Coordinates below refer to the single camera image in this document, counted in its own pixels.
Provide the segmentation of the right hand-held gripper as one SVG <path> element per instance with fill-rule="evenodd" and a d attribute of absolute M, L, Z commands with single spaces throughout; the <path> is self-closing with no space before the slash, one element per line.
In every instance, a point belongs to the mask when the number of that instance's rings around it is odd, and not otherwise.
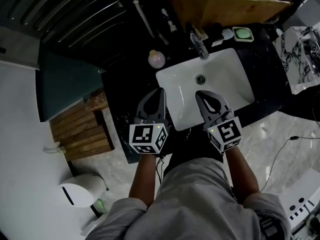
<path fill-rule="evenodd" d="M 210 143 L 220 154 L 236 147 L 242 139 L 242 126 L 225 98 L 208 90 L 197 91 L 195 98 Z"/>

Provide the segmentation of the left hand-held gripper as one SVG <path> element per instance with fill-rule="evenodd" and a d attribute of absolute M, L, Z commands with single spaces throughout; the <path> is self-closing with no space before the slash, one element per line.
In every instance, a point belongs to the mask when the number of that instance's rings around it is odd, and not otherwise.
<path fill-rule="evenodd" d="M 129 145 L 138 154 L 159 155 L 169 136 L 166 118 L 166 92 L 158 87 L 138 104 L 136 117 L 129 127 Z"/>

